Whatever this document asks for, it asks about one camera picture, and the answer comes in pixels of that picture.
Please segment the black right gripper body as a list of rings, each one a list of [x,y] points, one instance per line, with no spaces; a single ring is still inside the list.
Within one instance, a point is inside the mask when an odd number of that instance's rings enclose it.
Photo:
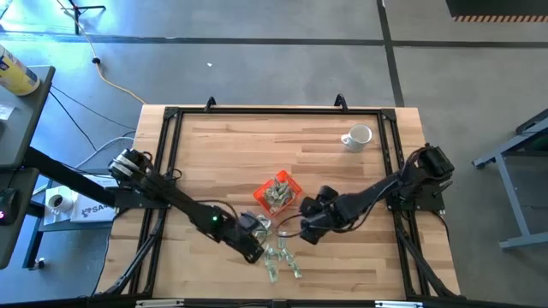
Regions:
[[[319,201],[322,205],[322,213],[325,215],[325,217],[317,223],[316,228],[323,229],[324,231],[333,231],[339,234],[343,232],[341,227],[337,225],[337,216],[333,208],[333,205],[338,196],[338,191],[336,191],[332,187],[322,186],[319,189],[316,200]]]

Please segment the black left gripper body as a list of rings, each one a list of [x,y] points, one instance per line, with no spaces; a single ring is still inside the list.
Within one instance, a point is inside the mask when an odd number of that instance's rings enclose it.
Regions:
[[[250,233],[243,231],[235,224],[223,227],[222,240],[243,257],[261,256],[261,244]]]

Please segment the orange plastic basket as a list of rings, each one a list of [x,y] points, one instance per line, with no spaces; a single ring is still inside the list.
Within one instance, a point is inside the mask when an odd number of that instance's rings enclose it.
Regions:
[[[287,182],[289,188],[293,191],[293,198],[287,203],[284,204],[281,209],[277,212],[270,213],[270,204],[268,204],[265,200],[264,193],[265,190],[269,187],[274,187],[275,181],[274,179],[277,178],[279,181]],[[260,204],[260,206],[263,208],[266,214],[269,216],[277,216],[282,211],[284,211],[286,208],[288,208],[290,205],[292,205],[301,195],[302,188],[297,184],[297,182],[291,177],[291,175],[285,171],[281,170],[278,172],[273,178],[268,180],[265,184],[263,184],[260,188],[258,188],[254,193],[253,197],[255,200]]]

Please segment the patterned white mug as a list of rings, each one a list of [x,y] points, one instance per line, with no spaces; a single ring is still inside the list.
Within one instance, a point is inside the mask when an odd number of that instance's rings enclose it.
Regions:
[[[361,152],[372,140],[372,130],[365,124],[353,125],[348,133],[341,136],[342,143],[348,151]]]

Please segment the silver aluminium bar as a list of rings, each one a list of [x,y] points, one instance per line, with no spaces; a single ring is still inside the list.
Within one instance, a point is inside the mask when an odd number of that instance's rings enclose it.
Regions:
[[[376,300],[375,308],[424,308],[422,302],[413,301],[392,301],[392,300]]]
[[[181,308],[184,306],[183,299],[146,299],[138,300],[134,308]]]

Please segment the white printed box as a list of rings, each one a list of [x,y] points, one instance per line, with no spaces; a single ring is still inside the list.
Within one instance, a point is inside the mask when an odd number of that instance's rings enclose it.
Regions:
[[[107,175],[86,175],[86,178],[102,187],[118,187],[114,178]],[[74,204],[70,217],[71,222],[111,222],[118,210],[101,204],[80,193],[73,192]]]

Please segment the dark side table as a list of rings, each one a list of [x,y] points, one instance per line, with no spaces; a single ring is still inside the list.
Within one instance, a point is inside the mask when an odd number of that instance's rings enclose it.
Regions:
[[[38,257],[39,248],[45,233],[75,231],[84,229],[108,228],[112,222],[71,222],[70,219],[64,222],[57,222],[51,225],[44,225],[45,219],[45,191],[49,188],[59,187],[53,180],[48,180],[46,184],[36,187],[31,197],[31,204],[27,210],[29,216],[36,218],[31,239],[24,257],[23,269],[40,270],[45,266],[45,260]]]

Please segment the black diagonal beam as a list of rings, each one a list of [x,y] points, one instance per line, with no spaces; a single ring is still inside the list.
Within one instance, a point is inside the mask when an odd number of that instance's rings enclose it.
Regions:
[[[27,149],[22,165],[24,167],[35,168],[41,175],[101,204],[111,207],[115,206],[116,199],[113,193],[106,191],[102,186],[87,179],[84,175],[73,171],[32,147]]]

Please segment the black device with red light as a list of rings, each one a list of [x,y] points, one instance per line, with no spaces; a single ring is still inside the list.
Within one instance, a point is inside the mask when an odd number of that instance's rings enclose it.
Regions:
[[[17,190],[6,188],[0,191],[0,226],[12,224],[18,216]]]

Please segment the grey side desk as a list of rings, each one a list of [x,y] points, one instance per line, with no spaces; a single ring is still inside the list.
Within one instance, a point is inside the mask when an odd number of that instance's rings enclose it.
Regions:
[[[31,94],[16,96],[0,86],[0,104],[14,108],[7,121],[0,121],[0,169],[14,169],[22,164],[56,72],[53,66],[30,69],[40,80],[38,89]]]

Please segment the black mat with hazard stripe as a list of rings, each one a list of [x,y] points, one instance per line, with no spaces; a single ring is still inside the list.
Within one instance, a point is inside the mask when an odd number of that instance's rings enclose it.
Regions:
[[[445,0],[456,22],[548,23],[548,0]]]

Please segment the black tripod stand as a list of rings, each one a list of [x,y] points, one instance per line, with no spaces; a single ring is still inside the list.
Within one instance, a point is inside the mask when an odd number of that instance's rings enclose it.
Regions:
[[[73,12],[72,16],[74,17],[74,33],[80,35],[83,31],[80,29],[80,17],[87,12],[88,10],[98,9],[101,11],[106,10],[104,5],[87,5],[82,6],[77,4],[74,0],[68,0],[70,4],[70,10]]]

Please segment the yellow wipes canister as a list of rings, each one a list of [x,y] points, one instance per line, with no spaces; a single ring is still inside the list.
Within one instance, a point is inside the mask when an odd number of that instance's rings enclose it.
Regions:
[[[16,96],[26,96],[39,85],[39,77],[0,44],[0,86]]]

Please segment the black aluminium table frame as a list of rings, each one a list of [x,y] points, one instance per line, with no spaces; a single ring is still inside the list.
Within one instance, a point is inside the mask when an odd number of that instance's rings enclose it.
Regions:
[[[355,124],[372,130],[361,152],[348,151],[341,136]],[[368,188],[425,143],[415,108],[355,107],[343,113],[321,106],[214,106],[210,113],[185,106],[180,126],[170,126],[166,146],[176,151],[177,186],[195,199],[216,199],[238,211],[260,213],[253,192],[281,170],[307,196],[323,185],[340,193]],[[280,262],[271,283],[265,263],[206,238],[179,210],[168,210],[155,265],[152,294],[184,299],[402,299],[402,267],[419,286],[418,270],[396,243],[394,215],[375,205],[362,226],[327,234],[317,245],[297,236],[297,206],[274,219],[289,234],[288,247],[302,271]]]

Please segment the blue grey desk frame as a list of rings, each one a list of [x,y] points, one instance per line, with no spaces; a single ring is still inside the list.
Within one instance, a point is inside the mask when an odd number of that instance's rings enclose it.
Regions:
[[[526,211],[548,210],[548,108],[523,122],[515,135],[472,161],[476,169],[497,165],[520,235],[499,242],[503,250],[548,243],[548,230],[535,233]]]

